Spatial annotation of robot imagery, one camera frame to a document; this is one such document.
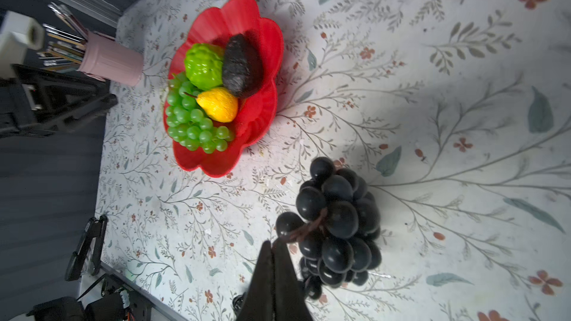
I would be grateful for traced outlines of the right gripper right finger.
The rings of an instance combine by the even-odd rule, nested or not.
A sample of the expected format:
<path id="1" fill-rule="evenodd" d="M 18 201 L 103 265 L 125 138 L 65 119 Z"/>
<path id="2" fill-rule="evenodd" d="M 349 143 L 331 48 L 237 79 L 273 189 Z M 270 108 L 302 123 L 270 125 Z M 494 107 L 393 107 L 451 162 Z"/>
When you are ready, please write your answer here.
<path id="1" fill-rule="evenodd" d="M 287 243 L 277 239 L 273 243 L 274 262 L 274 319 L 277 321 L 312 321 L 306 307 L 304 293 L 297 282 Z"/>

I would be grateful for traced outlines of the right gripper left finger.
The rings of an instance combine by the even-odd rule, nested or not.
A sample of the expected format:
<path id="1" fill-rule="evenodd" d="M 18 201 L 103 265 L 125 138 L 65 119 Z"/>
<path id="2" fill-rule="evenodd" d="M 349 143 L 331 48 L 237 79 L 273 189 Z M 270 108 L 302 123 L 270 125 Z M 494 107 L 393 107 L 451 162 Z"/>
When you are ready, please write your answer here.
<path id="1" fill-rule="evenodd" d="M 260 249 L 251 283 L 236 320 L 272 321 L 274 319 L 274 255 L 265 241 Z"/>

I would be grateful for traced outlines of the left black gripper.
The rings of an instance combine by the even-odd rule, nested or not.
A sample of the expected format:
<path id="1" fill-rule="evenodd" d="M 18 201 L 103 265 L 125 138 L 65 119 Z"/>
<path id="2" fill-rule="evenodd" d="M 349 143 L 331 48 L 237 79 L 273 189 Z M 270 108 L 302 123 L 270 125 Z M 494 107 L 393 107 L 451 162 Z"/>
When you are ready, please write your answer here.
<path id="1" fill-rule="evenodd" d="M 72 133 L 117 105 L 106 82 L 26 65 L 11 68 L 16 77 L 1 79 L 1 138 Z"/>

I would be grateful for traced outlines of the large black grape bunch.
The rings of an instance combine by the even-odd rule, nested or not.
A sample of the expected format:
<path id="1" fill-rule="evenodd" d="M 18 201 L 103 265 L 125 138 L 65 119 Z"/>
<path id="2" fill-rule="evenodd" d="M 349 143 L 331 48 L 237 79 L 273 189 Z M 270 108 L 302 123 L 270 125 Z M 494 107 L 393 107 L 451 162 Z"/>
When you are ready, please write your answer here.
<path id="1" fill-rule="evenodd" d="M 298 190 L 296 211 L 278 215 L 275 229 L 298 246 L 301 291 L 318 300 L 325 287 L 364 285 L 380 266 L 381 213 L 367 182 L 350 168 L 318 157 L 309 175 Z"/>

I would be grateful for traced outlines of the green grape bunch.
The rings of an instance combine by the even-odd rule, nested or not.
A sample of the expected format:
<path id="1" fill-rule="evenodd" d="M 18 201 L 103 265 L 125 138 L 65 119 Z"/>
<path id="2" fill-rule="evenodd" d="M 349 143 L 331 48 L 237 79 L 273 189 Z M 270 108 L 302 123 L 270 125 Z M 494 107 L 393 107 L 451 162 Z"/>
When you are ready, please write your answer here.
<path id="1" fill-rule="evenodd" d="M 210 119 L 205 111 L 185 93 L 198 95 L 201 92 L 188 80 L 185 73 L 175 74 L 168 81 L 166 115 L 167 135 L 191 152 L 206 154 L 224 152 L 235 138 L 230 123 L 219 123 Z"/>

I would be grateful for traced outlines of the green custard apple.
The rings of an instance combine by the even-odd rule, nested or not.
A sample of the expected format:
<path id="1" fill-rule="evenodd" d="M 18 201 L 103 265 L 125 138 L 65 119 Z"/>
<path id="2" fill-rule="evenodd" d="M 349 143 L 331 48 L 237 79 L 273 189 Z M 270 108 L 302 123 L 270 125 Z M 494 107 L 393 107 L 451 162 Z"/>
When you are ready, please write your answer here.
<path id="1" fill-rule="evenodd" d="M 184 58 L 185 74 L 199 90 L 209 91 L 222 85 L 225 49 L 218 45 L 196 43 Z"/>

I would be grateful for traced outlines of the yellow lemon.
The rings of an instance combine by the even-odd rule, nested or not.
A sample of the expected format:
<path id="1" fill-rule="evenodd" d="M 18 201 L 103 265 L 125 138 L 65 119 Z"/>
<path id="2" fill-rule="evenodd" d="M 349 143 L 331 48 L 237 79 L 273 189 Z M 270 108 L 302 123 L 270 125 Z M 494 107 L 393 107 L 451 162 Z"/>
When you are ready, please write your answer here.
<path id="1" fill-rule="evenodd" d="M 184 94 L 194 98 L 206 115 L 219 123 L 231 123 L 239 110 L 239 99 L 224 87 L 216 87 L 198 95 Z"/>

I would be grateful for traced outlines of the red flower fruit bowl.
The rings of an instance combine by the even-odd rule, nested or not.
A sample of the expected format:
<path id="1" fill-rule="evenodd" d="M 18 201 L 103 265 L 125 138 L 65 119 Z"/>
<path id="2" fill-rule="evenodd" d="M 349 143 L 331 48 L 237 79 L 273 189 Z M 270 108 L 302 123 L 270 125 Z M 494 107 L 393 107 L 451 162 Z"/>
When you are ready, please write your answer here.
<path id="1" fill-rule="evenodd" d="M 269 131 L 277 112 L 276 77 L 283 52 L 283 33 L 279 25 L 260 15 L 256 0 L 229 0 L 223 7 L 203 10 L 194 20 L 187 40 L 175 52 L 168 78 L 184 71 L 187 50 L 196 43 L 225 46 L 229 39 L 243 34 L 257 49 L 264 68 L 263 86 L 250 98 L 241 102 L 236 119 L 230 124 L 235 139 L 224 152 L 206 154 L 194 152 L 174 142 L 174 158 L 183 170 L 201 169 L 212 178 L 229 174 L 238 163 L 245 148 L 255 144 Z"/>

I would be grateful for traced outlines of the dark avocado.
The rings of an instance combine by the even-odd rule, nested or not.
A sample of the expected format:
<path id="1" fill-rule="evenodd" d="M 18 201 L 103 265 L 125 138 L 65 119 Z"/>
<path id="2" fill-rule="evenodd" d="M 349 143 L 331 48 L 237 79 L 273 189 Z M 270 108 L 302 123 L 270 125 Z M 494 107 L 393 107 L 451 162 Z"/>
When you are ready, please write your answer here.
<path id="1" fill-rule="evenodd" d="M 263 62 L 257 49 L 238 34 L 230 38 L 222 65 L 223 86 L 239 99 L 257 93 L 263 85 Z"/>

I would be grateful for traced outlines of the coloured pencils in pink cup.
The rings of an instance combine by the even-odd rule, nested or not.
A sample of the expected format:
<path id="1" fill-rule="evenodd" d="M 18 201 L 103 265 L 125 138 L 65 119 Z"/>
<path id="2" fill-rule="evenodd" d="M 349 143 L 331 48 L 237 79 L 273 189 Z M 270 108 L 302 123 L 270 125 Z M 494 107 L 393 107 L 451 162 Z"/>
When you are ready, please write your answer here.
<path id="1" fill-rule="evenodd" d="M 67 29 L 42 24 L 48 41 L 44 48 L 38 50 L 37 56 L 42 61 L 43 69 L 61 74 L 79 71 L 86 56 L 89 32 L 64 4 L 52 2 L 48 8 Z"/>

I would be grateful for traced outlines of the pink pencil cup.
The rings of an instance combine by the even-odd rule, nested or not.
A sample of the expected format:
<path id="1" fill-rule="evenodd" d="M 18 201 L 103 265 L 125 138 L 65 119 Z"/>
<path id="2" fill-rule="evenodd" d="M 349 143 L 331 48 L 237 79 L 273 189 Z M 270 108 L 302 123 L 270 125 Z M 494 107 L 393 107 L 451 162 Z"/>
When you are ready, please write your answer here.
<path id="1" fill-rule="evenodd" d="M 143 74 L 144 57 L 101 35 L 88 32 L 79 71 L 94 77 L 136 86 Z"/>

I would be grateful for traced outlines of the black clamp tool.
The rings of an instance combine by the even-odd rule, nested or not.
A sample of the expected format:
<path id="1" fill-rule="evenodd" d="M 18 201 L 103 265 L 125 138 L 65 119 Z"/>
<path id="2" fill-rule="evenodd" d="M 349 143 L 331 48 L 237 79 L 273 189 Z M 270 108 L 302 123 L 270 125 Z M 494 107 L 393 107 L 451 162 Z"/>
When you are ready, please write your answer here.
<path id="1" fill-rule="evenodd" d="M 88 273 L 94 276 L 100 272 L 101 256 L 108 221 L 109 219 L 106 215 L 89 219 L 76 250 L 71 254 L 64 277 L 66 282 L 80 279 L 89 251 L 92 251 L 92 254 L 87 267 Z"/>

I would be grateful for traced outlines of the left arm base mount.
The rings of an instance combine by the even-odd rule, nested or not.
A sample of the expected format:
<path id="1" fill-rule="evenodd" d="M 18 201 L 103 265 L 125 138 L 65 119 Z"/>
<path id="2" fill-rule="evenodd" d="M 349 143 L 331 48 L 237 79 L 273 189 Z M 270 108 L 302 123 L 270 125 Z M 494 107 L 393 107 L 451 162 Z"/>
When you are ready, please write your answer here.
<path id="1" fill-rule="evenodd" d="M 155 320 L 153 303 L 114 274 L 81 277 L 77 301 L 86 320 Z"/>

